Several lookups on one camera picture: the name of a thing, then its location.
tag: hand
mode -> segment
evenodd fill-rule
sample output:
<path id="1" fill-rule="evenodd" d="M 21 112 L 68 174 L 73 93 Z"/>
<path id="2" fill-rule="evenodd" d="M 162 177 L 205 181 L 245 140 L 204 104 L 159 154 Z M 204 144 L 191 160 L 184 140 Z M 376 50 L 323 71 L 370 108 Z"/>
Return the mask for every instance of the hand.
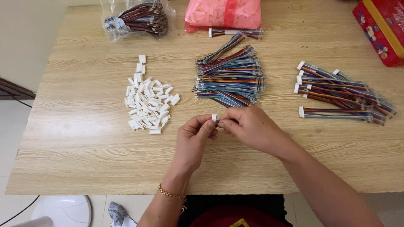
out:
<path id="1" fill-rule="evenodd" d="M 295 144 L 286 132 L 256 106 L 228 108 L 220 118 L 219 127 L 250 148 L 277 158 L 280 158 L 291 144 Z"/>
<path id="2" fill-rule="evenodd" d="M 207 139 L 216 140 L 217 133 L 211 114 L 191 118 L 178 129 L 172 168 L 176 172 L 187 173 L 197 170 L 202 161 Z"/>

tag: wood grain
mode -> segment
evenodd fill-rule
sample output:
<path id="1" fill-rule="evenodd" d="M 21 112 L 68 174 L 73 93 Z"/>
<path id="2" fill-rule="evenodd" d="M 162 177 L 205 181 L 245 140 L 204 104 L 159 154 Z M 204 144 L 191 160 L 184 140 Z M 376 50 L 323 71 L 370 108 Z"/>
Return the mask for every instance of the wood grain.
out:
<path id="1" fill-rule="evenodd" d="M 24 132 L 8 194 L 154 194 L 174 155 L 176 130 L 199 114 L 225 108 L 195 99 L 196 56 L 217 50 L 229 36 L 187 34 L 187 1 L 172 0 L 177 32 L 110 43 L 100 6 L 69 8 Z M 404 191 L 404 68 L 383 66 L 351 11 L 356 1 L 262 1 L 265 30 L 249 38 L 267 76 L 259 100 L 273 120 L 313 156 L 360 192 Z M 133 132 L 123 104 L 138 55 L 147 76 L 172 84 L 182 97 L 162 135 Z M 298 106 L 326 104 L 293 93 L 300 61 L 367 81 L 397 106 L 386 126 L 353 120 L 302 119 Z M 296 193 L 281 163 L 224 134 L 210 141 L 191 194 Z"/>

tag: red box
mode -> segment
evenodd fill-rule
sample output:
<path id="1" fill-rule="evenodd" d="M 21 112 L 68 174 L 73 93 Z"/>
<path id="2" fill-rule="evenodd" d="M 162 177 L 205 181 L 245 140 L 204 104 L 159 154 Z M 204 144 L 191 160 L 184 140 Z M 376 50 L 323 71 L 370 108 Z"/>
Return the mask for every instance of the red box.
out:
<path id="1" fill-rule="evenodd" d="M 383 64 L 404 65 L 404 0 L 363 0 L 352 12 Z"/>

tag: plastic bag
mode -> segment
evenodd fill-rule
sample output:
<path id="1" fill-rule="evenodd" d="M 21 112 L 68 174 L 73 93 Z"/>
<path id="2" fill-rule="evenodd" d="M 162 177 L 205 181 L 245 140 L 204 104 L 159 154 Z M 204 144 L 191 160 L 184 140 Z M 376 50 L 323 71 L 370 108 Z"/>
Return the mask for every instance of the plastic bag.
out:
<path id="1" fill-rule="evenodd" d="M 190 0 L 185 31 L 261 28 L 261 0 Z"/>
<path id="2" fill-rule="evenodd" d="M 168 6 L 168 0 L 100 2 L 103 9 L 103 27 L 112 42 L 132 35 L 145 34 L 159 40 L 175 31 L 176 12 Z"/>

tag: gold bracelet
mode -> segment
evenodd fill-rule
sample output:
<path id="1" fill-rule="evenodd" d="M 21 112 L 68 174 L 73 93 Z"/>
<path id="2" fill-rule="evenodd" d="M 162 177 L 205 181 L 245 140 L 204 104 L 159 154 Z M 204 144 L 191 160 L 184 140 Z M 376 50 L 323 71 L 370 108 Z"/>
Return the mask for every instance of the gold bracelet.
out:
<path id="1" fill-rule="evenodd" d="M 168 193 L 168 192 L 166 192 L 166 191 L 164 191 L 162 188 L 161 188 L 161 184 L 158 186 L 158 191 L 161 193 L 161 194 L 163 194 L 163 195 L 165 195 L 165 196 L 168 196 L 168 197 L 170 197 L 170 198 L 179 198 L 179 199 L 185 199 L 187 196 L 186 195 L 177 195 L 177 194 L 171 194 L 171 193 Z"/>

